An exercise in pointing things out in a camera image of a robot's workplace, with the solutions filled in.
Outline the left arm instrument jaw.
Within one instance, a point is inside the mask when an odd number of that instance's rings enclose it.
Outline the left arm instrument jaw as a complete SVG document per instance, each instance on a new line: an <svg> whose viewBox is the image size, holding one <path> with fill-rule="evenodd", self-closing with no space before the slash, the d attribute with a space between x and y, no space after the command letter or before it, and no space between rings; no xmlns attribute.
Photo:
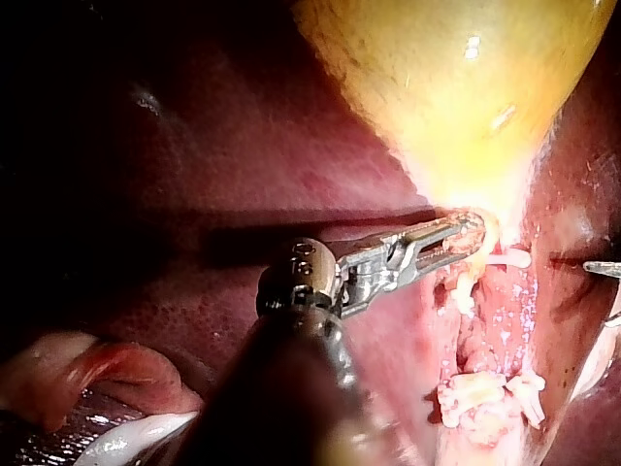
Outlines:
<svg viewBox="0 0 621 466"><path fill-rule="evenodd" d="M480 245L444 247L441 244L424 246L421 242L409 243L403 250L403 282L414 283L442 267L472 256L479 249Z"/></svg>
<svg viewBox="0 0 621 466"><path fill-rule="evenodd" d="M470 209L447 211L444 216L401 227L394 234L392 250L401 251L419 244L423 249L472 251L479 248L486 236L485 220Z"/></svg>

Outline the left arm instrument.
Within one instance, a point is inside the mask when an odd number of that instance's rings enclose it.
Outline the left arm instrument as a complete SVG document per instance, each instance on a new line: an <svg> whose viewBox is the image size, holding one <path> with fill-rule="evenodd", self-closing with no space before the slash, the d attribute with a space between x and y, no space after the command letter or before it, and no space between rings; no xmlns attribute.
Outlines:
<svg viewBox="0 0 621 466"><path fill-rule="evenodd" d="M291 306L315 306L338 318L368 309L379 295L403 285L415 266L415 241L401 232L324 243L298 237L285 243L261 274L260 316Z"/></svg>

